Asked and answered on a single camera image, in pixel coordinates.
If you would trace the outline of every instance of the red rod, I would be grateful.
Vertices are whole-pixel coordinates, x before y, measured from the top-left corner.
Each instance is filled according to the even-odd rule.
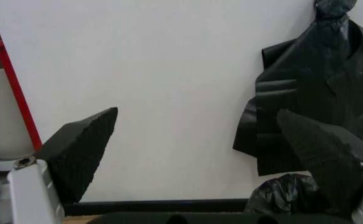
[[[32,140],[35,151],[38,151],[42,146],[39,133],[33,121],[32,114],[30,113],[28,103],[26,102],[25,96],[23,95],[22,88],[19,85],[18,79],[14,68],[12,67],[11,61],[9,60],[7,51],[2,41],[0,41],[0,60],[7,75],[9,85],[11,86],[12,92],[14,93],[15,100],[18,104],[19,110],[21,111],[23,121],[25,122],[26,129],[28,130],[30,139]]]

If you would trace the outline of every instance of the white backdrop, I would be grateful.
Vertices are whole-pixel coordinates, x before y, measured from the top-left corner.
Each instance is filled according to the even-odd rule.
[[[363,0],[351,13],[363,26]],[[248,197],[232,150],[260,49],[297,37],[313,0],[0,0],[0,33],[43,141],[119,117],[83,201]]]

